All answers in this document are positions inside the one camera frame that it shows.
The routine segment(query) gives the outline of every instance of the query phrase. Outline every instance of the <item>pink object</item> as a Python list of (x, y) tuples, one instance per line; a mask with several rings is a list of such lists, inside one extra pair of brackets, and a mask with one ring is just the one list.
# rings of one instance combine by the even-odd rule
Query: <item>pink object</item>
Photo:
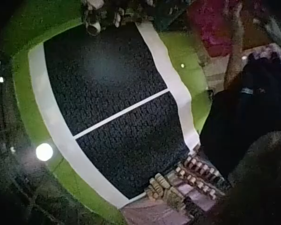
[[(208, 211), (215, 204), (215, 201), (199, 193), (179, 178), (174, 178), (171, 183), (204, 211)], [(187, 217), (171, 209), (164, 201), (153, 202), (147, 197), (126, 205), (121, 208), (121, 212), (128, 225), (185, 225), (189, 221)]]
[[(230, 0), (229, 8), (233, 8), (236, 3), (237, 0)], [(192, 27), (199, 32), (211, 57), (230, 53), (231, 40), (223, 17), (224, 4), (225, 0), (197, 0), (187, 10)]]

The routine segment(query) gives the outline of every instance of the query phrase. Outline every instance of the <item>person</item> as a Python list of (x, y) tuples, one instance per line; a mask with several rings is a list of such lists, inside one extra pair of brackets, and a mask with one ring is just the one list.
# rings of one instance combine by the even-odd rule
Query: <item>person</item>
[[(264, 15), (258, 25), (281, 48), (281, 15), (277, 5), (264, 0)], [(269, 58), (248, 57), (242, 68), (244, 28), (240, 18), (242, 3), (232, 13), (224, 14), (231, 21), (232, 46), (224, 78), (224, 91), (215, 95), (209, 116), (200, 134), (203, 152), (223, 177), (238, 165), (251, 144), (272, 131), (281, 131), (281, 59), (276, 53)]]
[[(264, 0), (259, 18), (281, 48), (281, 0)], [(281, 225), (281, 60), (251, 55), (242, 69), (241, 5), (233, 11), (233, 46), (225, 90), (216, 94), (201, 146), (232, 188), (196, 225)]]

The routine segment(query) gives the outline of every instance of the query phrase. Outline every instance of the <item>light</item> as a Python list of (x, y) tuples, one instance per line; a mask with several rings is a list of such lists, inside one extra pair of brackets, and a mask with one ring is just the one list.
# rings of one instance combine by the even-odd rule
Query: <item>light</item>
[(53, 149), (49, 144), (43, 143), (37, 147), (36, 153), (39, 160), (47, 161), (52, 157)]
[(10, 151), (11, 151), (11, 153), (15, 153), (15, 148), (14, 147), (10, 147)]
[(153, 0), (146, 0), (146, 3), (147, 3), (149, 6), (153, 6), (153, 4), (154, 4)]

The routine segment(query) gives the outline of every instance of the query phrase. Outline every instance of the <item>white line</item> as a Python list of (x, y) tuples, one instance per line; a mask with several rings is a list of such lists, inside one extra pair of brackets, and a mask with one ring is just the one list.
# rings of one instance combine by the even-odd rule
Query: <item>white line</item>
[(92, 164), (71, 134), (55, 100), (48, 76), (44, 45), (28, 54), (33, 92), (44, 123), (61, 154), (75, 172), (100, 196), (121, 208), (130, 203)]
[(179, 74), (174, 69), (168, 55), (168, 49), (160, 39), (152, 23), (144, 22), (138, 24), (137, 29), (151, 51), (158, 72), (177, 103), (183, 138), (190, 153), (193, 153), (193, 148), (200, 140), (193, 125), (191, 109), (192, 97), (187, 87), (183, 84)]
[(74, 136), (74, 138), (75, 139), (80, 138), (80, 137), (84, 136), (85, 134), (87, 134), (87, 133), (103, 126), (104, 124), (114, 120), (115, 118), (120, 117), (121, 115), (124, 115), (125, 113), (127, 113), (127, 112), (129, 112), (129, 111), (131, 111), (131, 110), (133, 110), (133, 109), (135, 109), (135, 108), (137, 108), (137, 107), (139, 107), (139, 106), (141, 106), (141, 105), (153, 100), (154, 98), (157, 98), (157, 97), (159, 97), (159, 96), (161, 96), (164, 93), (169, 92), (169, 91), (170, 91), (169, 89), (164, 89), (164, 90), (162, 90), (162, 91), (160, 91), (160, 92), (158, 92), (158, 93), (156, 93), (156, 94), (154, 94), (154, 95), (152, 95), (152, 96), (150, 96), (150, 97), (148, 97), (148, 98), (146, 98), (146, 99), (144, 99), (144, 100), (142, 100), (142, 101), (140, 101), (140, 102), (138, 102), (138, 103), (136, 103), (136, 104), (134, 104), (134, 105), (132, 105), (132, 106), (130, 106), (130, 107), (128, 107), (128, 108), (126, 108), (126, 109), (106, 118), (106, 119), (104, 119), (103, 121), (91, 126), (90, 128), (87, 128), (86, 130), (80, 132), (79, 134), (76, 134)]

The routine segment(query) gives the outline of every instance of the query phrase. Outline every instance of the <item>black mat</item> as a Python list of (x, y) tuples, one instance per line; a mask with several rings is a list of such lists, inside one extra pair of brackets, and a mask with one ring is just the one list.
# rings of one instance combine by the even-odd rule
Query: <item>black mat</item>
[(189, 152), (169, 92), (77, 142), (95, 167), (128, 198), (141, 194), (149, 178), (169, 170)]
[(44, 43), (59, 109), (72, 134), (166, 89), (134, 24), (97, 37), (79, 26)]

